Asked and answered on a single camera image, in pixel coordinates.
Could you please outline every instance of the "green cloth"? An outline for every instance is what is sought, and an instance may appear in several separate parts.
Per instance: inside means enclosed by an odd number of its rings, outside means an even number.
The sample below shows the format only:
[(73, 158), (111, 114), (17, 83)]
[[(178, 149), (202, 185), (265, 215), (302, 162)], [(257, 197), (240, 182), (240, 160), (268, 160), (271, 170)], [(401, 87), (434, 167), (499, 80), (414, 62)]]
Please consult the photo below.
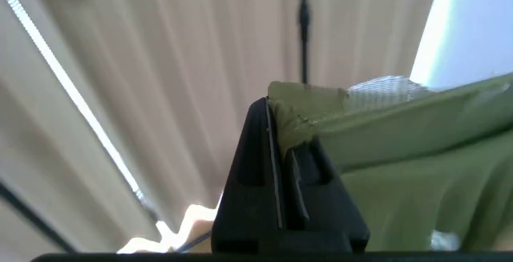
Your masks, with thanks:
[(349, 109), (350, 91), (272, 83), (269, 103), (282, 154), (319, 137), (370, 228), (368, 251), (429, 250), (435, 229), (483, 250), (513, 222), (512, 81), (368, 111)]

